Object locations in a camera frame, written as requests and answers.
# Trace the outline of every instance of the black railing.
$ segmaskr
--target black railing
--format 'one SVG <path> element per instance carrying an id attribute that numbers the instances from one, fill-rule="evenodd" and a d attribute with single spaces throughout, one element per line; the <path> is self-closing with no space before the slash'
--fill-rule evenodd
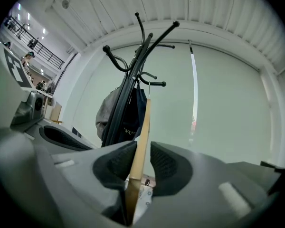
<path id="1" fill-rule="evenodd" d="M 36 40 L 26 28 L 27 25 L 20 25 L 13 17 L 8 17 L 4 25 L 21 41 L 23 41 L 26 45 L 29 42 L 34 42 Z M 62 61 L 59 57 L 53 54 L 49 49 L 47 49 L 44 45 L 38 42 L 32 49 L 35 54 L 39 54 L 43 57 L 49 64 L 53 65 L 54 67 L 61 69 L 64 61 Z"/>

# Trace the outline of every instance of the garment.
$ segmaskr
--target garment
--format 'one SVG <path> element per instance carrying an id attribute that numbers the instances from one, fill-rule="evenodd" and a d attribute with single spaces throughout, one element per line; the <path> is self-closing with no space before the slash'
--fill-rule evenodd
<path id="1" fill-rule="evenodd" d="M 102 102 L 96 115 L 97 136 L 103 140 L 103 133 L 108 123 L 115 101 L 117 100 L 119 88 L 112 91 Z M 140 89 L 139 84 L 131 92 L 129 104 L 127 105 L 122 129 L 118 142 L 133 140 L 141 133 L 141 127 L 146 111 L 147 97 L 143 89 Z"/>

